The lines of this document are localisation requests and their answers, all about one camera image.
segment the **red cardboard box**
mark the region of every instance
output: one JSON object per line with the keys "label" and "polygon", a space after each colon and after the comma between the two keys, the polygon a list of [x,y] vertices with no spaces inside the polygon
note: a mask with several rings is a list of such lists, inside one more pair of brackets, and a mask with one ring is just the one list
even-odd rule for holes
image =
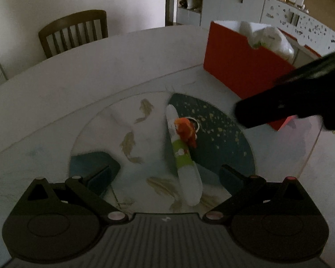
{"label": "red cardboard box", "polygon": [[[211,22],[204,69],[245,99],[272,88],[277,78],[295,67],[264,47],[251,48],[247,37]],[[279,130],[292,118],[269,125]]]}

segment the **white wall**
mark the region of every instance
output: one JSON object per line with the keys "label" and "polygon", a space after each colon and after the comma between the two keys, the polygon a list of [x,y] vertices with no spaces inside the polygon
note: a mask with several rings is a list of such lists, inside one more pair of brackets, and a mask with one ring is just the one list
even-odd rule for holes
{"label": "white wall", "polygon": [[38,32],[89,9],[107,12],[108,34],[162,27],[165,0],[0,0],[0,62],[9,78],[45,59]]}

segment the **white ring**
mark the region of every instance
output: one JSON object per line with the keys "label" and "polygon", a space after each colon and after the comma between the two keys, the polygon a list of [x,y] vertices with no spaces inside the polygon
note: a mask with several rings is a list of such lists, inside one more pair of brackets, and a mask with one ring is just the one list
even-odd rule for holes
{"label": "white ring", "polygon": [[195,119],[195,118],[192,118],[192,117],[185,117],[186,119],[189,119],[189,120],[193,120],[193,121],[195,121],[196,122],[196,124],[197,124],[197,129],[195,130],[195,133],[197,133],[198,131],[199,131],[199,129],[200,129],[200,124],[199,124],[199,122],[197,122],[197,120]]}

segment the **green label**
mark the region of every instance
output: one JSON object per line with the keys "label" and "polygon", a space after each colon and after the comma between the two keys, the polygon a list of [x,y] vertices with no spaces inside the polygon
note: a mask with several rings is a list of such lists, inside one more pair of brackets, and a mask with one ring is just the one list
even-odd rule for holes
{"label": "green label", "polygon": [[190,151],[188,150],[188,146],[185,142],[181,139],[172,142],[172,149],[174,150],[176,167],[178,169],[187,165],[194,166],[190,156]]}

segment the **orange object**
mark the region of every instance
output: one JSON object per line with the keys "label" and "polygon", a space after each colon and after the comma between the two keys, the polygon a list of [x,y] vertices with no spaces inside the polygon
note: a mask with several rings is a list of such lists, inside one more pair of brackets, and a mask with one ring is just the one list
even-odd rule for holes
{"label": "orange object", "polygon": [[[274,87],[277,78],[295,67],[264,47],[251,48],[247,37],[211,22],[204,69],[245,99]],[[279,130],[291,118],[269,125]]]}
{"label": "orange object", "polygon": [[196,132],[194,125],[187,118],[178,118],[174,121],[177,127],[176,132],[179,134],[181,140],[189,146],[196,148]]}

